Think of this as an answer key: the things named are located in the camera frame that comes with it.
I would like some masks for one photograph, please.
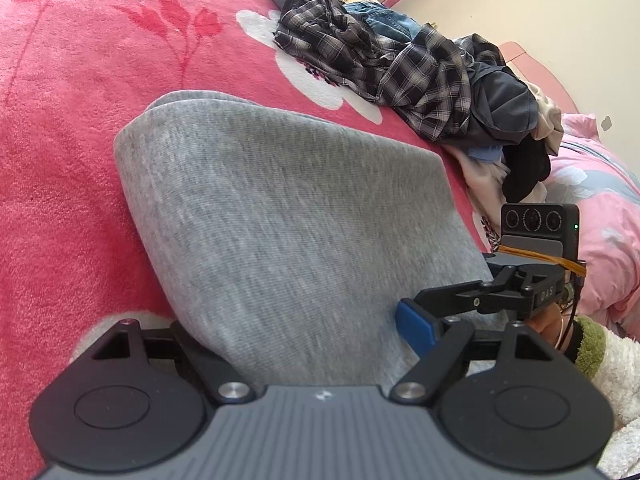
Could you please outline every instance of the green sleeve cuff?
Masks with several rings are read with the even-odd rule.
[[[582,342],[578,349],[575,365],[588,378],[593,379],[604,359],[607,338],[604,327],[587,316],[577,316],[575,320],[582,327]]]

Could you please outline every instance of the jeans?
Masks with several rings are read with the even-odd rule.
[[[386,36],[400,43],[409,43],[418,32],[420,25],[406,14],[387,9],[373,2],[353,2],[344,8],[350,14],[364,14],[362,18],[376,34]]]

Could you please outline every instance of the black wristband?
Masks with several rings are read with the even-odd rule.
[[[564,351],[564,355],[569,361],[575,363],[578,358],[578,350],[580,349],[580,343],[582,343],[582,326],[576,320],[573,323],[574,333],[571,334],[571,340],[569,346]]]

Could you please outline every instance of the pink headboard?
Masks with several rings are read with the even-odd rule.
[[[512,62],[527,81],[539,86],[565,114],[577,114],[578,108],[558,79],[545,66],[533,59],[514,41],[500,45],[504,60]]]

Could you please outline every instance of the camera lens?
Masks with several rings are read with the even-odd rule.
[[[546,228],[550,231],[558,231],[562,225],[562,218],[558,211],[550,211],[546,215]]]
[[[527,231],[537,231],[542,225],[542,215],[537,209],[527,209],[522,217],[524,228]]]
[[[505,220],[507,222],[508,227],[513,229],[514,227],[516,227],[516,225],[518,225],[518,222],[520,221],[520,217],[518,216],[518,213],[516,213],[515,209],[511,209],[507,211],[507,216],[505,217]]]

